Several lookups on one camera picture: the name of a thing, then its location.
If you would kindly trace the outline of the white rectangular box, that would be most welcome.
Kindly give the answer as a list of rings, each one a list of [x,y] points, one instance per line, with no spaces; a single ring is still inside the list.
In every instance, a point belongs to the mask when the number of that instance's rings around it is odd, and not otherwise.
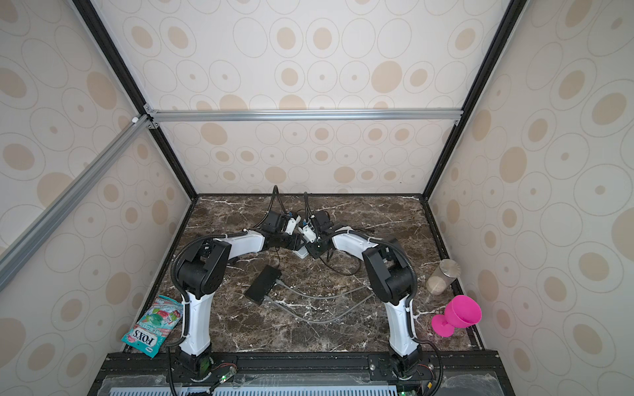
[[[309,256],[309,252],[306,247],[301,247],[299,250],[293,252],[300,259],[304,259]]]

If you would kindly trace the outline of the black network switch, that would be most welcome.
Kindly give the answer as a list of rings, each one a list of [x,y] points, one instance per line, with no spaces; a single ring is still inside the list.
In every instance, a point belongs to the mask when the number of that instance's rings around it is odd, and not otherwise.
[[[245,297],[256,305],[262,305],[268,293],[277,284],[281,276],[282,272],[278,268],[267,265],[246,290],[244,293]]]

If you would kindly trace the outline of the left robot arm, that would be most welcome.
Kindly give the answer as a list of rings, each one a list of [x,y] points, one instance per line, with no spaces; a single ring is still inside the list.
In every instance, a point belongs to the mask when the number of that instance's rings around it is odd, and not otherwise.
[[[211,371],[209,321],[215,293],[223,283],[229,261],[243,255],[303,247],[295,230],[301,223],[297,212],[280,205],[278,213],[269,207],[265,216],[250,229],[231,234],[208,234],[193,239],[173,259],[170,277],[183,303],[182,335],[167,346],[176,360],[195,376]]]

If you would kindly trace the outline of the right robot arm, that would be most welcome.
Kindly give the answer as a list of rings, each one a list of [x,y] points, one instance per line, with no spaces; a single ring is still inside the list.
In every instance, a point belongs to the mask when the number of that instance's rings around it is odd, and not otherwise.
[[[400,375],[409,374],[419,363],[422,349],[412,318],[418,281],[403,247],[395,239],[367,236],[349,226],[335,228],[327,214],[310,216],[298,231],[314,258],[336,249],[363,261],[371,290],[386,307],[392,364]]]

